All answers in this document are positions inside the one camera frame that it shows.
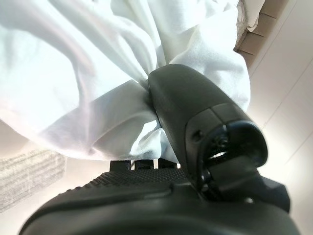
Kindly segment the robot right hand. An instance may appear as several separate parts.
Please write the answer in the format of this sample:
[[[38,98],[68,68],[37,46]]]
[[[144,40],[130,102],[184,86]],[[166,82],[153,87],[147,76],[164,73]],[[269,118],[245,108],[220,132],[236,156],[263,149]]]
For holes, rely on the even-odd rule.
[[[263,177],[260,129],[212,81],[184,65],[149,75],[154,109],[180,167],[113,161],[42,205],[22,235],[297,235],[283,184]]]

